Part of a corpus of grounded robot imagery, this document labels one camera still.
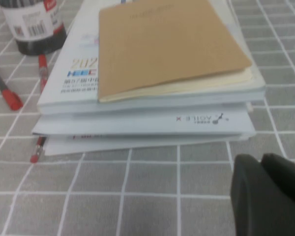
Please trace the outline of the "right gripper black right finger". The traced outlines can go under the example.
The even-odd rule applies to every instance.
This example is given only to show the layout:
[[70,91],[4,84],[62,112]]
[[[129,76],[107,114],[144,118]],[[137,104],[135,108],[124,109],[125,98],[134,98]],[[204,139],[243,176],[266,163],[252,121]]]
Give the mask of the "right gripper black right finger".
[[266,153],[261,165],[280,190],[295,202],[295,163],[280,155]]

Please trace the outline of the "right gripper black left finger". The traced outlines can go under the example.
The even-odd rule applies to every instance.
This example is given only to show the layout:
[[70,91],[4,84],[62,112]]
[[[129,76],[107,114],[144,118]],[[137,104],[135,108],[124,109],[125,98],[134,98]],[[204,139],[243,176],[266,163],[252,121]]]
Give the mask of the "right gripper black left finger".
[[253,156],[235,158],[231,202],[238,236],[295,236],[295,202]]

